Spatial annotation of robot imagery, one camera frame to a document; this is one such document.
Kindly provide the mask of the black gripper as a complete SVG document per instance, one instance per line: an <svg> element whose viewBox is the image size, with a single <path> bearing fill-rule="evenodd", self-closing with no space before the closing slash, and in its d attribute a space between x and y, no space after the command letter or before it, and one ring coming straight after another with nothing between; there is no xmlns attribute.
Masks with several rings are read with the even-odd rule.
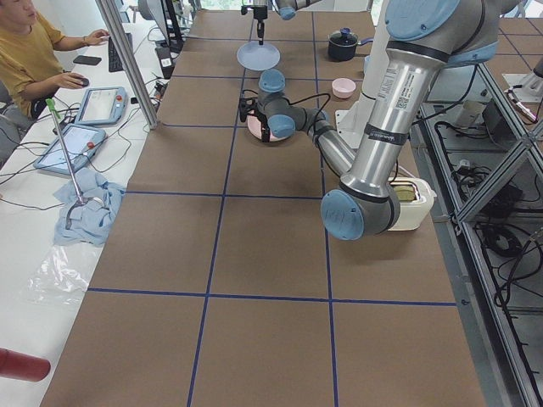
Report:
<svg viewBox="0 0 543 407"><path fill-rule="evenodd" d="M264 44L265 22L268 18L268 1L267 0L243 0L241 5L241 15L246 15L249 12L253 13L253 18L257 20L257 38L260 46Z"/></svg>
<svg viewBox="0 0 543 407"><path fill-rule="evenodd" d="M261 132L261 141L271 141L270 127L266 116L258 109L257 98L240 98L238 101L238 117L246 123L251 132Z"/></svg>

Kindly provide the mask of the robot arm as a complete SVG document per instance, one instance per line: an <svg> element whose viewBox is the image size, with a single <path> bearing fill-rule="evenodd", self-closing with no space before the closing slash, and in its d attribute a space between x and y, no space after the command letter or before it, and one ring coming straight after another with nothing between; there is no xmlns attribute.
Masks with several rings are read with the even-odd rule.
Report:
<svg viewBox="0 0 543 407"><path fill-rule="evenodd" d="M318 109L295 106L285 96L284 75L265 70L259 91L240 98L241 121L254 116L261 139L291 137L304 131L328 167L339 175L338 188L322 199L322 223L341 240L357 240L390 229L400 217L400 201L389 183L421 103L438 73L447 67L490 60L497 49L499 18L514 1L391 1L381 10L379 28L389 40L382 49L389 62L370 58L383 73L357 149L353 149Z"/></svg>
<svg viewBox="0 0 543 407"><path fill-rule="evenodd" d="M257 40L260 46L264 45L265 40L265 21L268 18L268 12L274 10L282 20L291 20L298 10L308 8L320 0L254 0L243 1L241 5L241 15L252 13L256 20Z"/></svg>

